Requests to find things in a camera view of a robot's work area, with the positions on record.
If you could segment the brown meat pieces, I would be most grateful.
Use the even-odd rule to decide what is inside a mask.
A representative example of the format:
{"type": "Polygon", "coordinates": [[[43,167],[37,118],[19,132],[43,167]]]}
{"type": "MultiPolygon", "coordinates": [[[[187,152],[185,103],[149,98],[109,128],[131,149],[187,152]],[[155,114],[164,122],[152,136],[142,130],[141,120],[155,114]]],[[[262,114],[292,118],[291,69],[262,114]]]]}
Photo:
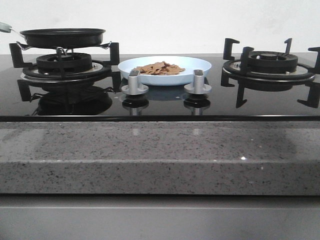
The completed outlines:
{"type": "Polygon", "coordinates": [[[137,66],[133,70],[140,71],[140,74],[151,76],[173,76],[184,72],[186,69],[178,65],[170,64],[165,61],[156,62],[144,66],[137,66]]]}

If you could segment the black frying pan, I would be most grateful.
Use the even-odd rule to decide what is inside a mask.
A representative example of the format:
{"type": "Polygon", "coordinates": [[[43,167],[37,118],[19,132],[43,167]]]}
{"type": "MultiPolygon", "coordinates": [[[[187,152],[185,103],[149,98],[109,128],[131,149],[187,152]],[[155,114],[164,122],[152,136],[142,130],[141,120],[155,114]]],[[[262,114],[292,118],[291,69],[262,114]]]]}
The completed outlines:
{"type": "Polygon", "coordinates": [[[33,48],[77,49],[100,45],[105,32],[101,28],[46,28],[23,30],[19,34],[33,48]]]}

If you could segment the left silver stove knob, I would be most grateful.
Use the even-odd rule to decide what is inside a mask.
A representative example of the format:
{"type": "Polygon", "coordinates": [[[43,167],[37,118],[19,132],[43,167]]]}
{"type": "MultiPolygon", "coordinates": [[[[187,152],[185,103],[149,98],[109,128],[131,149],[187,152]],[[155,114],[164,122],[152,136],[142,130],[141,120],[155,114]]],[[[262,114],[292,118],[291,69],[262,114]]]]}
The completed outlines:
{"type": "Polygon", "coordinates": [[[140,82],[140,71],[132,70],[128,76],[128,84],[121,87],[121,91],[130,96],[145,94],[149,91],[149,87],[140,82]]]}

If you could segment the silver stove knob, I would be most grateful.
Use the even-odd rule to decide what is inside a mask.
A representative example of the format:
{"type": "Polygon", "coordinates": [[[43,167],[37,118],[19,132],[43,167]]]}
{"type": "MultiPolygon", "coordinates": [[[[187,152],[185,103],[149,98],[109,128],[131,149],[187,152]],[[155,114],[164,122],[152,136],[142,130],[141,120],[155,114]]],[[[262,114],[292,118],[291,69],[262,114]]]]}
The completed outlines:
{"type": "Polygon", "coordinates": [[[189,94],[202,95],[212,91],[212,87],[205,84],[205,76],[202,70],[195,69],[193,71],[193,82],[184,86],[184,91],[189,94]]]}
{"type": "Polygon", "coordinates": [[[140,71],[132,70],[128,76],[128,84],[121,87],[121,91],[130,96],[145,94],[149,91],[149,87],[140,82],[140,71]]]}

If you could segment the right silver stove knob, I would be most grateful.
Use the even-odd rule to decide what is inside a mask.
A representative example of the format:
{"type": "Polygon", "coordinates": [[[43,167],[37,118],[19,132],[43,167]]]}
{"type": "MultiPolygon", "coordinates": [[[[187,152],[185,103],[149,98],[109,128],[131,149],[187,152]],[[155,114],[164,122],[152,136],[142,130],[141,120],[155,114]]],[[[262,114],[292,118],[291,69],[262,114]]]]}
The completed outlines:
{"type": "Polygon", "coordinates": [[[205,84],[205,76],[202,70],[195,69],[193,71],[193,82],[184,86],[184,91],[189,94],[202,95],[212,91],[212,87],[205,84]]]}

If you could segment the black glass gas cooktop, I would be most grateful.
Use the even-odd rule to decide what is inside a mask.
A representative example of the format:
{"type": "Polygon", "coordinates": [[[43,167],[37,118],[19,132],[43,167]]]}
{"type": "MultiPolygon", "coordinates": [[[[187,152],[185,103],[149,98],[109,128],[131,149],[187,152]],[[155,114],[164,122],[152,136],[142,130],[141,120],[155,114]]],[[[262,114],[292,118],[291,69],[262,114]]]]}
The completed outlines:
{"type": "Polygon", "coordinates": [[[265,83],[223,73],[219,54],[203,54],[211,62],[206,95],[192,96],[183,86],[150,86],[146,94],[127,96],[127,81],[114,67],[97,82],[42,88],[20,79],[10,55],[0,57],[2,122],[215,122],[318,121],[320,78],[298,83],[265,83]]]}

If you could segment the left black pan support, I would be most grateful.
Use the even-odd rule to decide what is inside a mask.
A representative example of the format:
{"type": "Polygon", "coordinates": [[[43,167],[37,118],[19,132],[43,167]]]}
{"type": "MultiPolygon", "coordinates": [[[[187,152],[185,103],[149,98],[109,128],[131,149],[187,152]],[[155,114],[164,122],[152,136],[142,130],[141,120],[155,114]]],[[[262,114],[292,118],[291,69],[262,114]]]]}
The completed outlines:
{"type": "MultiPolygon", "coordinates": [[[[92,59],[92,68],[90,70],[67,74],[61,69],[61,74],[40,73],[37,62],[24,62],[22,50],[29,49],[30,46],[20,42],[9,45],[12,63],[15,68],[22,68],[20,79],[17,80],[21,100],[31,101],[32,95],[29,86],[39,87],[48,92],[66,92],[73,86],[80,88],[85,85],[92,85],[112,75],[112,66],[120,63],[119,43],[109,42],[100,46],[103,49],[109,49],[110,60],[100,61],[92,59]]],[[[58,58],[69,54],[62,47],[56,48],[58,58]]]]}

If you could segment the black pan support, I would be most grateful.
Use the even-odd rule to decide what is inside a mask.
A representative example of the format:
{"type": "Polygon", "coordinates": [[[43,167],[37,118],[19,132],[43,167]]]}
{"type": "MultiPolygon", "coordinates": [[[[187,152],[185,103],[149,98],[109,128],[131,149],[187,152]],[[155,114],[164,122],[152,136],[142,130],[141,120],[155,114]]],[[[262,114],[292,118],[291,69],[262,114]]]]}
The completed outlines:
{"type": "MultiPolygon", "coordinates": [[[[66,92],[73,86],[80,88],[85,85],[92,85],[112,75],[112,66],[120,63],[119,43],[109,42],[100,46],[103,49],[109,49],[110,60],[100,61],[92,59],[92,68],[90,70],[67,74],[61,69],[61,74],[40,73],[37,62],[24,62],[22,50],[29,49],[30,46],[20,42],[9,45],[12,63],[15,68],[22,68],[20,79],[17,80],[21,100],[31,101],[32,95],[29,86],[39,87],[48,92],[66,92]]],[[[58,58],[69,54],[62,47],[56,48],[58,58]]]]}
{"type": "Polygon", "coordinates": [[[263,92],[283,92],[293,86],[305,85],[309,87],[306,100],[299,99],[298,103],[311,108],[318,108],[320,104],[320,85],[314,79],[320,73],[320,60],[314,66],[299,62],[297,55],[290,52],[292,39],[285,40],[285,52],[255,51],[246,46],[242,49],[240,58],[232,55],[233,44],[238,40],[226,38],[224,40],[221,85],[232,87],[229,79],[238,83],[236,107],[246,103],[245,89],[263,92]]]}

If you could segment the right black pan support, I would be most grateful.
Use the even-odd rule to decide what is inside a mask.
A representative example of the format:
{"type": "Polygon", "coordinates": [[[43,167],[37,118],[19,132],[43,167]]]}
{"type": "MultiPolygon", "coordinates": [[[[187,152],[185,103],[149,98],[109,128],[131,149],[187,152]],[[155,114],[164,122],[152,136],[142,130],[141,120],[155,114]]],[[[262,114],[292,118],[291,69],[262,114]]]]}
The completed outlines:
{"type": "Polygon", "coordinates": [[[305,85],[309,87],[306,100],[299,99],[298,103],[311,108],[318,108],[320,104],[320,85],[314,79],[320,73],[320,60],[314,66],[299,62],[297,55],[290,52],[292,39],[285,40],[285,52],[255,51],[246,46],[242,49],[240,58],[232,55],[233,44],[238,40],[226,38],[224,40],[221,85],[232,87],[229,79],[238,83],[236,107],[246,103],[245,89],[263,92],[283,92],[293,86],[305,85]]]}

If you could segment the left black gas burner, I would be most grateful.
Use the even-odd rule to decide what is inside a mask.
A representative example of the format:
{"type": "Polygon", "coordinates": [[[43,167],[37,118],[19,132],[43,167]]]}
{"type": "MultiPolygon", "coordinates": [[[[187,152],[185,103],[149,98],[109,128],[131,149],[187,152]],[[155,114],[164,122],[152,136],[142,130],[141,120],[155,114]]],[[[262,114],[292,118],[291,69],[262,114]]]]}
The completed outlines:
{"type": "Polygon", "coordinates": [[[57,54],[42,55],[36,58],[38,72],[41,74],[60,75],[61,70],[66,74],[76,74],[92,68],[92,58],[86,53],[68,53],[59,59],[57,54]]]}

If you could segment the black gas burner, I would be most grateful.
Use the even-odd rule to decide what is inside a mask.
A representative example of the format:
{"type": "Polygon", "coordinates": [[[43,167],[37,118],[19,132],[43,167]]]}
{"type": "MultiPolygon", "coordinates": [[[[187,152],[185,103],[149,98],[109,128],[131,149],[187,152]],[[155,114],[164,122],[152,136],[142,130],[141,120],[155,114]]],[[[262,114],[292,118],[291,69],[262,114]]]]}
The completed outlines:
{"type": "Polygon", "coordinates": [[[276,51],[252,51],[248,56],[248,67],[252,72],[283,74],[294,72],[298,57],[294,54],[276,51]]]}
{"type": "Polygon", "coordinates": [[[41,74],[60,75],[61,70],[66,74],[76,74],[92,68],[92,58],[86,53],[68,53],[59,59],[57,54],[42,55],[36,58],[38,72],[41,74]]]}

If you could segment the right black gas burner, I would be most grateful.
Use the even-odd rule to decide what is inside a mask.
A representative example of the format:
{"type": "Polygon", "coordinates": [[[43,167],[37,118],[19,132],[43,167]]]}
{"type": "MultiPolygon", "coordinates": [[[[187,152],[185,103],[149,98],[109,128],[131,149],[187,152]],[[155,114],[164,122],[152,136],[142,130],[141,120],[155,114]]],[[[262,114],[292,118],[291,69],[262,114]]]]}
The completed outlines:
{"type": "Polygon", "coordinates": [[[252,72],[283,74],[294,72],[298,57],[294,54],[276,51],[252,51],[248,56],[248,67],[252,72]]]}

